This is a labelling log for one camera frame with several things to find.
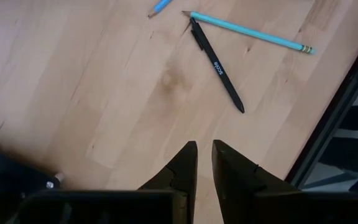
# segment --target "wood grain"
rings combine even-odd
[[[355,0],[0,0],[0,146],[76,189],[136,189],[189,140],[195,223],[222,223],[213,139],[284,178],[358,54]],[[316,48],[306,55],[201,24],[232,105],[181,10]]]

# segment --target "pen clip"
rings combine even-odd
[[[196,32],[194,30],[191,30],[191,34],[193,34],[193,37],[196,40],[196,42],[197,42],[198,46],[200,47],[200,49],[204,50],[203,45],[201,44],[200,40],[198,39]]]

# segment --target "metal screw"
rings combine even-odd
[[[47,182],[47,188],[52,189],[54,187],[53,183],[51,181]]]
[[[63,173],[58,173],[55,175],[55,178],[59,180],[59,182],[61,183],[63,181],[63,179],[65,178],[65,175]]]

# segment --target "blue pencil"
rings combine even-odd
[[[278,44],[278,45],[282,45],[285,47],[289,47],[291,49],[299,50],[300,52],[304,52],[304,53],[308,53],[308,54],[314,54],[316,52],[315,49],[313,49],[312,47],[302,45],[302,44],[299,44],[296,42],[292,42],[290,40],[286,40],[281,37],[276,37],[276,36],[273,36],[270,34],[265,34],[265,33],[262,33],[262,32],[259,32],[259,31],[253,30],[253,29],[242,27],[242,26],[230,23],[230,22],[222,21],[220,19],[213,18],[213,17],[207,16],[207,15],[204,15],[204,14],[201,14],[198,12],[189,12],[189,11],[182,11],[182,12],[184,13],[184,15],[186,15],[188,17],[192,17],[199,21],[214,24],[216,26],[223,27],[223,28],[226,28],[229,30],[233,30],[233,31],[239,32],[241,34],[249,35],[251,37],[256,37],[261,40],[266,40],[266,41],[269,41],[274,44]]]
[[[148,15],[149,18],[157,15],[162,9],[165,8],[172,0],[161,0],[159,3],[157,3],[150,14]]]

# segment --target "pencil tip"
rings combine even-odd
[[[190,17],[190,11],[182,11],[182,13],[188,17]]]
[[[152,11],[147,15],[147,17],[150,19],[151,17],[155,16],[157,13],[155,11]]]

